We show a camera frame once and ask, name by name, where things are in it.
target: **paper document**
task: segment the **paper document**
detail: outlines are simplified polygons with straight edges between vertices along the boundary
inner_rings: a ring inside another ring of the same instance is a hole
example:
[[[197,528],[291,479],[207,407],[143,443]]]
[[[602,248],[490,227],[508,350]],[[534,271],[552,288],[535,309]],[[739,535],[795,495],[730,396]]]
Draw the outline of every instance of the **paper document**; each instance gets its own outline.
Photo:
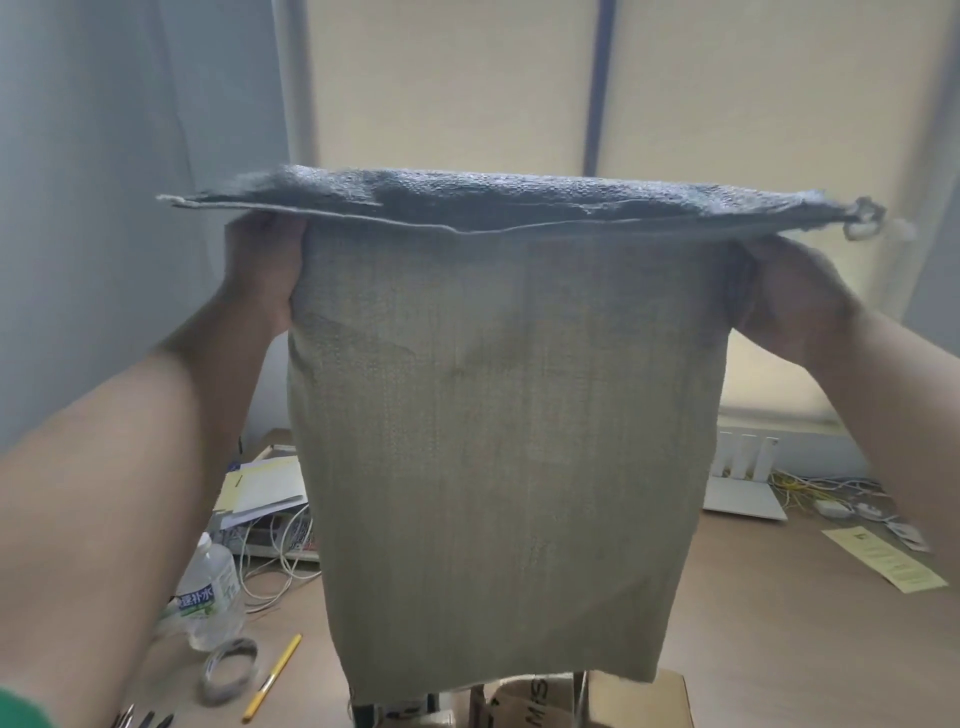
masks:
[[[945,587],[947,582],[935,571],[907,556],[863,526],[824,531],[827,538],[878,571],[904,594]]]
[[[306,496],[296,455],[259,460],[227,473],[214,511],[248,511],[290,497]]]

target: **cardboard box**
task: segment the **cardboard box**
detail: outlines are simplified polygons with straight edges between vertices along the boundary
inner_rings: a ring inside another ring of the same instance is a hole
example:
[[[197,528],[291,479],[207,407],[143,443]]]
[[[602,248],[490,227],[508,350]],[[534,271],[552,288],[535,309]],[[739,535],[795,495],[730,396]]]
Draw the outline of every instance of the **cardboard box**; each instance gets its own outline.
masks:
[[[593,670],[586,675],[524,675],[475,686],[470,691],[468,728],[694,725],[684,677],[661,669],[650,684]]]

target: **wall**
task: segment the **wall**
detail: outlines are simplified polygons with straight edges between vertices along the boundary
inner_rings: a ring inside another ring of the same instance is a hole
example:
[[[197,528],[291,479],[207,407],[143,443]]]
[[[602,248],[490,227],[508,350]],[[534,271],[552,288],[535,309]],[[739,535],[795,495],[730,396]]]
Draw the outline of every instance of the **wall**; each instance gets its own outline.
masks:
[[[140,357],[210,290],[154,8],[0,3],[0,449]]]
[[[158,0],[170,49],[180,121],[198,189],[289,160],[270,0]],[[223,272],[228,212],[202,220],[211,265]],[[244,439],[289,426],[287,342],[267,352]]]

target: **desk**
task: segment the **desk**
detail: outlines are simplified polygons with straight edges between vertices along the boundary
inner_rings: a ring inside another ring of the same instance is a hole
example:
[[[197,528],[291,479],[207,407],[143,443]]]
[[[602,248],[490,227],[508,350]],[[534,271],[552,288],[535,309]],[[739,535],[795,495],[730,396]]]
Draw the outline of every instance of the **desk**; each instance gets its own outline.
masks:
[[[960,594],[902,595],[823,536],[825,521],[791,519],[700,519],[660,660],[686,677],[697,728],[960,725]],[[266,590],[270,577],[254,583]],[[248,623],[261,674],[303,633],[254,728],[352,725],[323,589],[322,579],[300,586]],[[132,682],[137,715],[239,726],[247,696],[197,705],[202,663],[185,640],[156,643]]]

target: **yellow label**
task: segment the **yellow label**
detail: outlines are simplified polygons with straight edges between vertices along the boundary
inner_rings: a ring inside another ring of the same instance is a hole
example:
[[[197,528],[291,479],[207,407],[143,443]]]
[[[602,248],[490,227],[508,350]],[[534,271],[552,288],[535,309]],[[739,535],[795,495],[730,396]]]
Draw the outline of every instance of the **yellow label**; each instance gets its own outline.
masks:
[[[943,577],[863,526],[824,531],[827,538],[878,571],[904,594],[945,587]]]

